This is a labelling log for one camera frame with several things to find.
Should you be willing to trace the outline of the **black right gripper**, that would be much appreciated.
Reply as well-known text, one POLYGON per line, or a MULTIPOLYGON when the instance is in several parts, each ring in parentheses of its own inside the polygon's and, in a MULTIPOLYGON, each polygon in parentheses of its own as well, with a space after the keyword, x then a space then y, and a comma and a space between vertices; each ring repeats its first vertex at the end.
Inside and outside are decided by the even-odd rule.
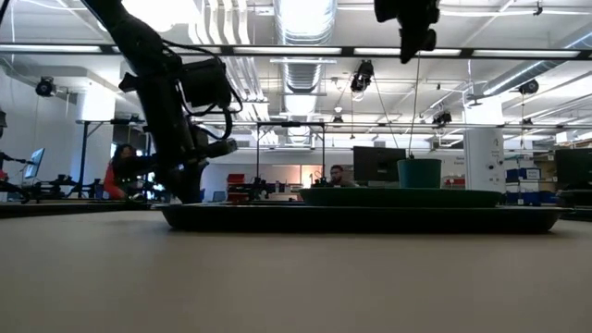
MULTIPOLYGON (((380 23, 396 19, 400 24, 411 22, 430 25, 439 20, 438 0, 374 0, 374 13, 380 23)), ((436 48, 437 33, 433 29, 425 33, 424 39, 421 27, 403 25, 400 36, 402 64, 407 64, 420 48, 426 52, 436 48)))

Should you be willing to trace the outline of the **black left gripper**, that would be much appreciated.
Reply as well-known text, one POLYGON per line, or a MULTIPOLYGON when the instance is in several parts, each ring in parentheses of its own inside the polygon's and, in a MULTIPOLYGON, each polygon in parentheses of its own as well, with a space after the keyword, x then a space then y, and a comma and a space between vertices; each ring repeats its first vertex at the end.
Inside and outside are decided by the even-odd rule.
POLYGON ((208 159, 232 154, 238 144, 229 138, 196 147, 182 109, 180 74, 179 70, 149 75, 127 73, 119 89, 137 93, 141 102, 147 132, 156 150, 148 156, 149 172, 155 171, 157 181, 183 204, 197 204, 202 201, 201 178, 208 159))

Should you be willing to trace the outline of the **teal cup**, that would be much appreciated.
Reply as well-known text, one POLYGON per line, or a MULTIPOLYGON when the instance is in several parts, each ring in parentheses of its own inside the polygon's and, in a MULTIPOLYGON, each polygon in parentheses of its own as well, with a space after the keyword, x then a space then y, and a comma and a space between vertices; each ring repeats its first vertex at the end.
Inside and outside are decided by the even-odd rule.
POLYGON ((398 162, 399 183, 404 189, 439 189, 442 161, 404 159, 398 162))

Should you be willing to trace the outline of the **green plate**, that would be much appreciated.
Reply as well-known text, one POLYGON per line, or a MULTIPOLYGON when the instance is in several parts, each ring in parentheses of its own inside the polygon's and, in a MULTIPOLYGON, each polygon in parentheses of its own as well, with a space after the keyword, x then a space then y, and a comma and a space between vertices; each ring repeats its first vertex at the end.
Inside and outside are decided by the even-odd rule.
POLYGON ((307 205, 335 207, 489 208, 502 194, 496 191, 396 188, 310 188, 300 190, 307 205))

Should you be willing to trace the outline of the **dark serving tray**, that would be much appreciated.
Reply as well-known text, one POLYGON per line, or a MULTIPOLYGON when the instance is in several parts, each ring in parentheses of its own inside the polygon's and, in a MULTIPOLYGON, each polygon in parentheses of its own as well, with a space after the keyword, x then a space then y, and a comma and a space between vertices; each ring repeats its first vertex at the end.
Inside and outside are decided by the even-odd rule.
POLYGON ((159 208, 175 229, 214 233, 546 233, 566 208, 321 207, 175 204, 159 208))

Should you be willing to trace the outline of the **red storage bins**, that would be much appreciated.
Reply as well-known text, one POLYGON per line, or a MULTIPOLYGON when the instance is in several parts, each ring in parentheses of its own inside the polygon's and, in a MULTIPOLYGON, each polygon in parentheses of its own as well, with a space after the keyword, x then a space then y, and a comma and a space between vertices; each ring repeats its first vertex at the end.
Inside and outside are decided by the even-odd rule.
POLYGON ((249 200, 249 183, 244 174, 229 173, 227 176, 227 200, 233 203, 249 200))

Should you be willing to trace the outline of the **person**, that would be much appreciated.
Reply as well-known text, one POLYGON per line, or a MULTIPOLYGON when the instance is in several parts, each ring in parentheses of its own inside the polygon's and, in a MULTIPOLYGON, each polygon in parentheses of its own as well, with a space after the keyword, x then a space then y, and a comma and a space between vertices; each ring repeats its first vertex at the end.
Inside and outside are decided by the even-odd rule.
POLYGON ((137 150, 128 143, 119 144, 111 157, 104 178, 104 191, 110 200, 145 202, 138 177, 147 174, 150 159, 138 156, 137 150))
POLYGON ((329 184, 333 187, 357 187, 357 184, 344 177, 344 169, 340 165, 334 165, 330 168, 329 184))

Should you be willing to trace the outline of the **black computer monitor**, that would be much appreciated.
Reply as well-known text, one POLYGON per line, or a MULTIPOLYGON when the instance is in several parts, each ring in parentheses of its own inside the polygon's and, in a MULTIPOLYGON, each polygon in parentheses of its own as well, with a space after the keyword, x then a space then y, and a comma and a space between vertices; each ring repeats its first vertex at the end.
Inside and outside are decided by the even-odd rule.
POLYGON ((555 162, 559 183, 592 182, 592 148, 557 150, 555 162))
POLYGON ((406 151, 384 147, 353 147, 353 177, 356 181, 398 182, 398 162, 406 151))

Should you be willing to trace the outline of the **white column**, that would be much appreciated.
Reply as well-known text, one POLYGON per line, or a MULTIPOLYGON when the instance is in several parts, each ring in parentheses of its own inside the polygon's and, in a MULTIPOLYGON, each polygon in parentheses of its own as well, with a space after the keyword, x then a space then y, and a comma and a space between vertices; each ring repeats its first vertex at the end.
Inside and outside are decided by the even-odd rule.
POLYGON ((500 129, 468 129, 464 133, 467 190, 506 191, 503 144, 500 129))

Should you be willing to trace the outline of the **lit computer monitor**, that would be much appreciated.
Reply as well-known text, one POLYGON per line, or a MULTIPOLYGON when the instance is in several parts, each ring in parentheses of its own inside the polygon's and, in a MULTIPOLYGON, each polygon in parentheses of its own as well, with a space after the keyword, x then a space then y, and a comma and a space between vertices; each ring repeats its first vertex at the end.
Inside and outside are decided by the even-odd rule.
POLYGON ((31 154, 31 159, 24 170, 24 179, 35 179, 38 176, 44 153, 45 149, 40 148, 31 154))

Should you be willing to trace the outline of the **blue storage bins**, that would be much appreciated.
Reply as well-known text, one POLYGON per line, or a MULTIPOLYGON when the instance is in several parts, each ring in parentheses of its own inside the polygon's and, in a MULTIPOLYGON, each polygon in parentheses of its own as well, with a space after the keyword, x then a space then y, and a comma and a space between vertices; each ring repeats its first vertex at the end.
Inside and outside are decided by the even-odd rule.
POLYGON ((558 200, 552 191, 507 192, 505 197, 507 204, 518 205, 556 204, 558 200))
POLYGON ((518 182, 525 180, 541 180, 541 170, 537 167, 520 167, 506 171, 507 182, 518 182))

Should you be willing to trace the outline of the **silver ceiling duct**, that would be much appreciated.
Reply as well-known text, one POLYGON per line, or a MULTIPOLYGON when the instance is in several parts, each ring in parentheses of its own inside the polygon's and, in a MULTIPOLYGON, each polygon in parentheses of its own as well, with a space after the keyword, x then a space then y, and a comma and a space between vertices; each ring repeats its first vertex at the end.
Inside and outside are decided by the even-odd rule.
MULTIPOLYGON (((338 0, 273 0, 277 42, 282 45, 329 44, 335 26, 338 0)), ((295 117, 312 115, 324 65, 284 63, 282 68, 284 107, 295 117)))

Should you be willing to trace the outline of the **black overhead frame bar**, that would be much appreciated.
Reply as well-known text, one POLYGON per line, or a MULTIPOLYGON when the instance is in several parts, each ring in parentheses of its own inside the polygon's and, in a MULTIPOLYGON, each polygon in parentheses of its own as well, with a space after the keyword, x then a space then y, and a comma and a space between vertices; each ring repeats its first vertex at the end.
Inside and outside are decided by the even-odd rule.
MULTIPOLYGON (((181 56, 278 56, 278 57, 371 57, 393 58, 401 55, 398 47, 362 46, 288 46, 288 45, 201 45, 175 46, 172 51, 181 56)), ((23 55, 118 55, 113 44, 65 43, 0 43, 0 54, 23 55)), ((592 61, 592 49, 496 49, 496 48, 436 48, 417 54, 426 59, 502 59, 541 61, 592 61)))

